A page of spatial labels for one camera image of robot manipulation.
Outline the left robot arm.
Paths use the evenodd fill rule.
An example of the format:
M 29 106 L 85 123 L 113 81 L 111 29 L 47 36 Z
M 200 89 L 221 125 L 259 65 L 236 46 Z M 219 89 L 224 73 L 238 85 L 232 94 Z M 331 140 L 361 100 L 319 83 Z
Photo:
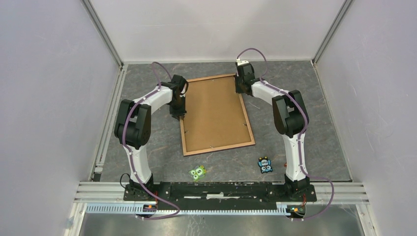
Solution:
M 148 164 L 147 143 L 151 135 L 151 115 L 164 105 L 175 119 L 186 114 L 185 94 L 187 80 L 174 75 L 171 81 L 158 84 L 143 97 L 121 101 L 114 135 L 123 145 L 128 156 L 129 183 L 124 187 L 126 194 L 140 200 L 154 196 L 153 175 Z

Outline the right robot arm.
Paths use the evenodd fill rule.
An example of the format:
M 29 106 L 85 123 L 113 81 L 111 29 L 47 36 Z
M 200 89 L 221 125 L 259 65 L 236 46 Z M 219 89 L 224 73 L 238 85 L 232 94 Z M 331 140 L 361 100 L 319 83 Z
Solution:
M 286 153 L 284 195 L 296 201 L 310 185 L 304 166 L 304 137 L 309 118 L 302 95 L 298 90 L 284 90 L 256 78 L 254 67 L 247 60 L 237 59 L 235 65 L 236 92 L 259 98 L 272 106 L 274 125 L 283 137 Z

